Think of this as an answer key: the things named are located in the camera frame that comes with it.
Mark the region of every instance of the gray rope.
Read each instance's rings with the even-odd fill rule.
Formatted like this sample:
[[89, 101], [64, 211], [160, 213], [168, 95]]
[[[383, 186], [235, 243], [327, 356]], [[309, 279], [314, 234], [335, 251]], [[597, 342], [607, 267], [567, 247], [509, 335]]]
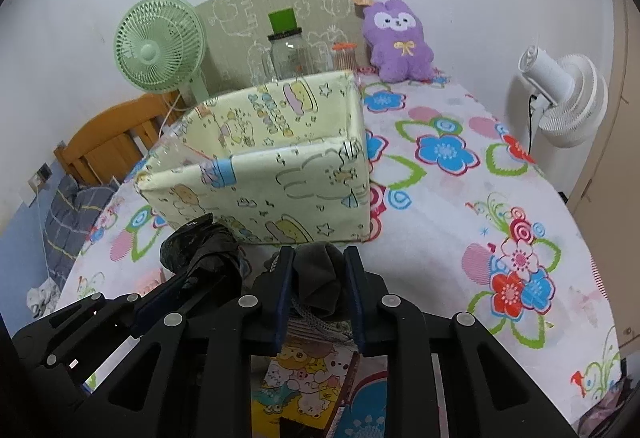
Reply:
[[[271, 266], [269, 267], [269, 272], [273, 272], [276, 269], [279, 258], [280, 253], [278, 252], [276, 258], [273, 260]], [[351, 331], [347, 329], [344, 329], [342, 331], [333, 329], [328, 323], [313, 315], [313, 313], [311, 313], [311, 310], [305, 307], [294, 293], [291, 293], [291, 305], [293, 306], [293, 309], [298, 313], [298, 315], [300, 315], [300, 318], [302, 318], [302, 320], [310, 328], [320, 333], [327, 341], [338, 342], [340, 344], [353, 343], [353, 334], [351, 333]]]

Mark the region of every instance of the gray blanket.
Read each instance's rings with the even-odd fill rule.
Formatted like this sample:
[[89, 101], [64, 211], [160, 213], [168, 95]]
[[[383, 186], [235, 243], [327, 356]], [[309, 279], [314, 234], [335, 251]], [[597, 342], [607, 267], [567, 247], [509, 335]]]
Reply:
[[84, 187], [66, 175], [51, 202], [44, 225], [49, 276], [62, 290], [84, 241], [116, 188]]

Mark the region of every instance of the green jar lid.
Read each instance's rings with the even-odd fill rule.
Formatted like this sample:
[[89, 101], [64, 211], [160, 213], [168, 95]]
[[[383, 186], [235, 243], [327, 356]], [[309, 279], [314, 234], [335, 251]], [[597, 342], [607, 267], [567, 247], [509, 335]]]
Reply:
[[296, 23], [296, 13], [293, 8], [287, 8], [286, 10], [279, 10], [269, 14], [269, 22], [273, 33], [279, 34], [289, 32], [298, 29], [298, 23]]

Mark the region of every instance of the small glass jar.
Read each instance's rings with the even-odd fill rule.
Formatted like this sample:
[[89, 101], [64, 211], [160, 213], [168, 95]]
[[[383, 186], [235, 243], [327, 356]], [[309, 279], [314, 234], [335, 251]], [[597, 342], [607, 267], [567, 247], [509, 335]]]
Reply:
[[302, 28], [268, 36], [271, 49], [262, 54], [262, 65], [267, 78], [282, 80], [311, 74], [312, 64]]

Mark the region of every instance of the floral bed sheet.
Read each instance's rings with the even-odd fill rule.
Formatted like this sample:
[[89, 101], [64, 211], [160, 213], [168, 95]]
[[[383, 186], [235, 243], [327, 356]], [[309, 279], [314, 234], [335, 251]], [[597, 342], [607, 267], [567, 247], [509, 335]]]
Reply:
[[[446, 75], [361, 81], [371, 170], [370, 240], [358, 245], [365, 268], [425, 312], [473, 313], [578, 420], [620, 378], [620, 352], [606, 291], [562, 199], [508, 129]], [[171, 231], [124, 183], [58, 307], [95, 291], [155, 287], [170, 275], [158, 255]], [[245, 252], [258, 270], [274, 247]]]

